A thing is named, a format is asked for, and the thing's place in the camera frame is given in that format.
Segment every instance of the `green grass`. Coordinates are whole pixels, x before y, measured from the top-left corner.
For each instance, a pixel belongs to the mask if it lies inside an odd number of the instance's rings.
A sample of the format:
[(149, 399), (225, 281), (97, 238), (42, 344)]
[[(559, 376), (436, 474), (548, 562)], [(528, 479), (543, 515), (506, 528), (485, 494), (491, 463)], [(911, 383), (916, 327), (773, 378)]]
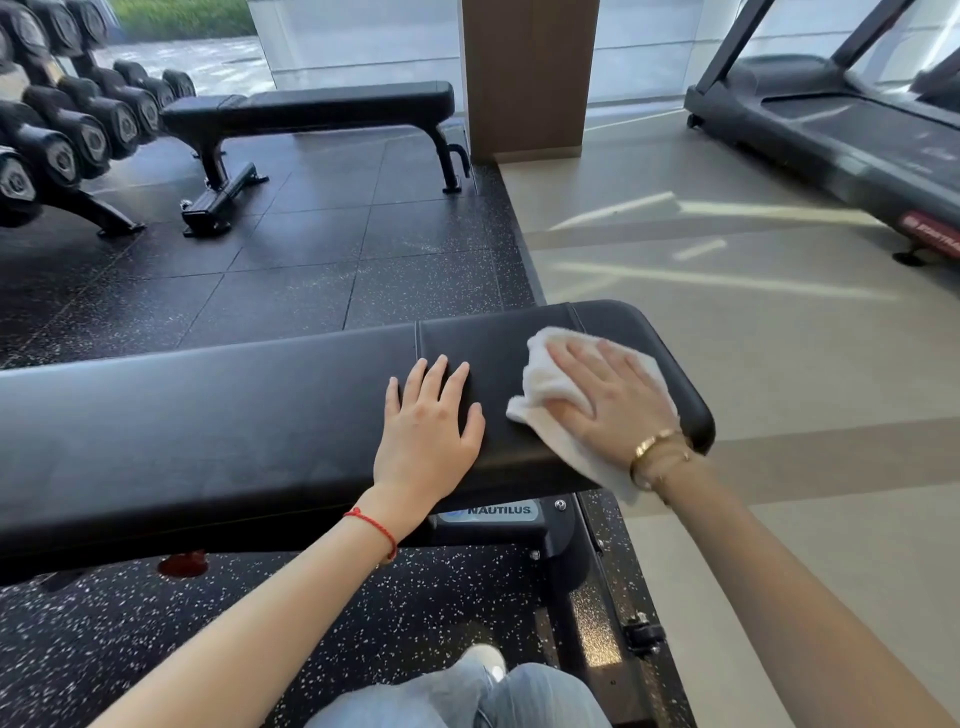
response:
[(113, 0), (131, 42), (255, 36), (247, 0)]

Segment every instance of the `forearm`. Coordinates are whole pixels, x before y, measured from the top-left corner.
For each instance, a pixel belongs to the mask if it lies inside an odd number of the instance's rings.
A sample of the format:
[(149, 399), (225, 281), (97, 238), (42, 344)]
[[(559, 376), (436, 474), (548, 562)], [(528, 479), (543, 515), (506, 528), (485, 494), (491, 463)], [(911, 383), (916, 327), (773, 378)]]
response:
[(798, 728), (955, 728), (874, 634), (696, 459), (659, 488)]
[(92, 728), (256, 728), (390, 543), (340, 521), (114, 703)]

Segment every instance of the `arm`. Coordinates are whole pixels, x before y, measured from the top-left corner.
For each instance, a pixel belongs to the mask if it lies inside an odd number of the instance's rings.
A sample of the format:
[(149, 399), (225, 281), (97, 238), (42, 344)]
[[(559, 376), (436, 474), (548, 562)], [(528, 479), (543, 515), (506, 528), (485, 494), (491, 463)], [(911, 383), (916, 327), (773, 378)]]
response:
[[(589, 418), (550, 410), (575, 436), (629, 467), (636, 446), (679, 427), (657, 384), (631, 357), (599, 347), (554, 347), (557, 364), (588, 395)], [(725, 488), (681, 439), (655, 445), (640, 473), (676, 512), (743, 625), (798, 728), (956, 728), (916, 677)]]
[[(476, 460), (484, 420), (474, 404), (461, 436), (463, 364), (441, 394), (446, 357), (414, 367), (400, 406), (391, 379), (374, 485), (361, 511), (398, 540), (449, 495)], [(212, 621), (117, 700), (92, 728), (256, 728), (360, 585), (390, 553), (369, 523), (341, 520)]]

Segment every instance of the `weight bench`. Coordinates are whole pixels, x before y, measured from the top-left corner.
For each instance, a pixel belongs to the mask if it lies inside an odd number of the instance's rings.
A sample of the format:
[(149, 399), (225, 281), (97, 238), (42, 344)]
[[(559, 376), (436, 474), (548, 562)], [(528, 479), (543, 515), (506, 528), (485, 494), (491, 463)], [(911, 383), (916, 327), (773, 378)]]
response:
[(188, 226), (184, 234), (200, 237), (229, 230), (225, 213), (233, 198), (246, 186), (269, 179), (257, 175), (252, 163), (229, 178), (220, 145), (235, 136), (409, 125), (433, 139), (444, 172), (444, 192), (459, 192), (450, 154), (460, 156), (469, 177), (467, 150), (447, 143), (440, 129), (453, 111), (453, 86), (441, 81), (179, 99), (162, 110), (163, 125), (200, 157), (208, 187), (183, 210)]
[[(0, 372), (0, 584), (205, 549), (302, 549), (371, 484), (383, 392), (420, 356), (471, 364), (460, 413), (487, 417), (480, 456), (439, 513), (595, 487), (524, 425), (527, 339), (574, 328), (652, 354), (684, 433), (713, 419), (634, 308), (564, 303), (298, 339)], [(431, 517), (410, 546), (457, 541)]]

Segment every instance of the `treadmill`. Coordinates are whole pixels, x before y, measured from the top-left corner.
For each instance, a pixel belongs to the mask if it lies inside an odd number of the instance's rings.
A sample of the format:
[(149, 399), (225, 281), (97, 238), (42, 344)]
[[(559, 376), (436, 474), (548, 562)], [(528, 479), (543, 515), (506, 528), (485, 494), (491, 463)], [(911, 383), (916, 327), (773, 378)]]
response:
[(960, 113), (960, 48), (933, 68), (918, 73), (910, 91), (917, 101)]
[(748, 0), (703, 78), (686, 124), (747, 147), (906, 235), (904, 265), (960, 257), (960, 115), (883, 94), (851, 67), (915, 0), (880, 0), (830, 58), (740, 59), (774, 0)]

